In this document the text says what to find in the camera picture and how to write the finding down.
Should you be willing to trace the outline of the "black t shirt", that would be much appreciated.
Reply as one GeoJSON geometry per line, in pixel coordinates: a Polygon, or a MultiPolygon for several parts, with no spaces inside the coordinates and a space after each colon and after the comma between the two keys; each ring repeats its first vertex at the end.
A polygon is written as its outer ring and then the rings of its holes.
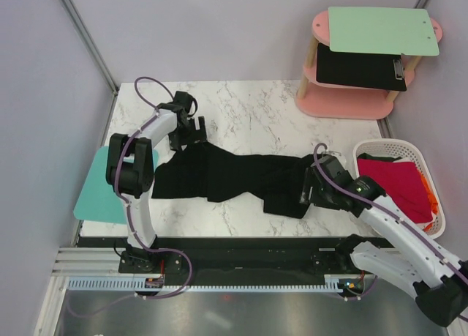
{"type": "Polygon", "coordinates": [[[154,173],[153,199],[206,198],[220,203],[243,193],[263,201],[267,214],[302,219],[309,206],[301,203],[305,157],[236,155],[212,143],[196,143],[176,152],[154,173]]]}

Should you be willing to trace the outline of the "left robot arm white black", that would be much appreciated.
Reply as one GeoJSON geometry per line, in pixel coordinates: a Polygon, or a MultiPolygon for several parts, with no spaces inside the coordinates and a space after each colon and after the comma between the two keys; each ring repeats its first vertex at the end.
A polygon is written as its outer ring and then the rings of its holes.
{"type": "Polygon", "coordinates": [[[154,183],[153,150],[166,137],[175,151],[206,141],[205,119],[199,117],[199,124],[194,121],[197,109],[193,98],[162,103],[132,134],[114,133],[109,140],[105,179],[123,206],[128,244],[141,249],[135,256],[135,264],[144,272],[154,272],[161,261],[152,247],[156,231],[149,209],[154,183]]]}

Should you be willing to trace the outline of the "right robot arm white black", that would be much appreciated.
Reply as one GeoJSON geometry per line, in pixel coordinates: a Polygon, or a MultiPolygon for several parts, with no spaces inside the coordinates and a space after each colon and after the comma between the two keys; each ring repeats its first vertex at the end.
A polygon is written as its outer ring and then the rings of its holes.
{"type": "Polygon", "coordinates": [[[340,271],[359,269],[381,277],[411,296],[438,326],[467,319],[467,262],[417,227],[373,179],[353,179],[343,168],[330,179],[313,165],[305,171],[301,201],[353,214],[399,252],[391,255],[353,234],[336,248],[334,261],[340,271]]]}

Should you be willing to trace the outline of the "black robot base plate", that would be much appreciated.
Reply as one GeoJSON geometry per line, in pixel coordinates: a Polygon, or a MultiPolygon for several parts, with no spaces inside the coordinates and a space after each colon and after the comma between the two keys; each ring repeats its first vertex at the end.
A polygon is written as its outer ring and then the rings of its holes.
{"type": "Polygon", "coordinates": [[[321,283],[327,275],[362,276],[347,238],[159,238],[156,252],[126,246],[118,270],[162,274],[176,285],[196,283],[321,283]]]}

